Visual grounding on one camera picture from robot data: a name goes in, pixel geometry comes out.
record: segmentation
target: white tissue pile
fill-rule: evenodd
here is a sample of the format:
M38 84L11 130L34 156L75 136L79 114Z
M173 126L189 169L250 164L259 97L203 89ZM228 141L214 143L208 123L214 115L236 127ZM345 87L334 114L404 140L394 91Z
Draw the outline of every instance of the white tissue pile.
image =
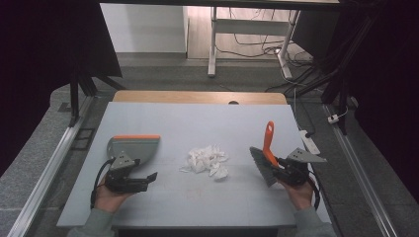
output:
M206 148L195 148L189 152L188 165L182 167L180 171L196 174L209 170L209 176L214 176L216 181L222 181L228 176L227 168L220 163L225 162L228 156L220 151L219 147L210 145Z

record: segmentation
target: desk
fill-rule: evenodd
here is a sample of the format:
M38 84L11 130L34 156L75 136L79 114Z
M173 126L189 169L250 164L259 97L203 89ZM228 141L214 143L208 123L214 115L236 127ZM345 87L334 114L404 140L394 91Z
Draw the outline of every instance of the desk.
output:
M236 101L239 105L228 105ZM281 94L232 92L119 91L109 103L57 225L84 224L92 182L106 161L106 144L115 134L158 133L155 157L131 175L158 172L148 191L130 197L117 212L122 229L268 228L294 225L293 206L284 188L267 188L250 155L262 147L268 120L276 123L271 149L286 157L303 144L291 107ZM229 156L229 178L215 182L206 173L182 173L193 148L217 145ZM318 214L329 216L322 201Z

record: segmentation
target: power strip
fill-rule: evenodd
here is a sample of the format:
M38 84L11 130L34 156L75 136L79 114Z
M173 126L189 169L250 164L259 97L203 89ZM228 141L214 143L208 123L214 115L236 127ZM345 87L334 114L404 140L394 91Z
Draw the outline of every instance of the power strip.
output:
M314 141L310 137L305 137L307 134L306 130L301 130L299 132L301 135L302 142L304 142L305 148L313 155L320 154L320 151L318 150L317 146L314 144Z

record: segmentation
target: white plug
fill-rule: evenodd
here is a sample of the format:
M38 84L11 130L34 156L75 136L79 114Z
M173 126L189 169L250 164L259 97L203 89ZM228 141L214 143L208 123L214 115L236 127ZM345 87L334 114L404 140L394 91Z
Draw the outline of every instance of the white plug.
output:
M339 117L334 115L334 116L328 117L327 120L329 121L329 123L335 123L336 121L339 120Z

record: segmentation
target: aluminum rail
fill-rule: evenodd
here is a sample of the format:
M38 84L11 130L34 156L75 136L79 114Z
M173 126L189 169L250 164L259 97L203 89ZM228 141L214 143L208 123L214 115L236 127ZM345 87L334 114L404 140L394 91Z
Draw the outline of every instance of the aluminum rail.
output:
M43 198L45 197L56 175L56 172L59 170L62 161L64 160L68 150L71 147L71 143L73 142L81 124L84 121L85 115L87 114L92 101L93 97L86 97L80 108L79 120L74 124L73 127L68 127L64 131L64 134L61 137L57 147L55 148L55 151L52 153L49 162L46 164L40 179L35 185L31 195L25 203L25 206L22 208L22 211L16 219L15 224L7 235L8 237L25 236L34 220L35 215L38 212L38 209L40 208Z
M328 117L332 115L329 108L326 105L323 105L324 112ZM351 166L354 176L360 185L360 188L364 194L364 197L369 204L372 213L377 221L378 227L381 230L382 236L395 237L398 236L397 231L395 230L388 213L386 212L384 205L381 202L376 190L373 187L373 184L370 181L370 178L367 175L367 172L364 170L363 165L358 158L357 153L355 152L354 147L351 144L347 135L344 135L342 131L336 124L333 124L333 131L335 132L336 137L345 153L346 158L348 159L349 165Z

